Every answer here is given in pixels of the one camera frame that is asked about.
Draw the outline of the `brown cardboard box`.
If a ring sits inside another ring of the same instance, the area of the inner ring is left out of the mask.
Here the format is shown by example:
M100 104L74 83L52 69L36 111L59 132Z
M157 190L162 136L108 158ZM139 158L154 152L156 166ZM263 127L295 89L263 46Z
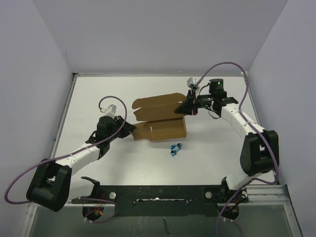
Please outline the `brown cardboard box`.
M185 138L185 115L175 113L185 100L186 96L181 93L136 99L132 109L138 123L132 132L133 139L156 142Z

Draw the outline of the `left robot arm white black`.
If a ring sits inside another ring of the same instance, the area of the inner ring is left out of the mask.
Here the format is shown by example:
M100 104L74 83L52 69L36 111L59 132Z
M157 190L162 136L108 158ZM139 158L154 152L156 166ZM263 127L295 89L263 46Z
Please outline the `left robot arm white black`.
M76 183L72 181L72 176L102 158L109 151L112 141L131 135L136 128L121 116L100 117L96 130L79 149L62 159L42 160L27 190L27 200L55 212L66 202L80 197L89 203L96 202L100 198L100 183L85 176Z

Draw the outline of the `blue toy car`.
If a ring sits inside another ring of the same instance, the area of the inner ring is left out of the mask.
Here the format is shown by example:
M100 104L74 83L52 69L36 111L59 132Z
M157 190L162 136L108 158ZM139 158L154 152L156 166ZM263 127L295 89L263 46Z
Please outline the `blue toy car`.
M183 144L177 143L170 146L170 155L174 157L181 149Z

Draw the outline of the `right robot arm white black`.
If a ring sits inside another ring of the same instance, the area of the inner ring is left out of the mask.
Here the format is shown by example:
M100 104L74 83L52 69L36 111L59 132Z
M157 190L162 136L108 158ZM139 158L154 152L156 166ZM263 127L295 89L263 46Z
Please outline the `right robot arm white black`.
M227 96L222 79L211 79L209 93L200 95L198 82L189 78L186 100L175 110L177 114L196 115L199 109L214 112L228 122L244 139L237 170L222 180L220 198L226 202L237 196L237 190L259 176L279 167L279 140L274 130L258 125L241 109L234 97Z

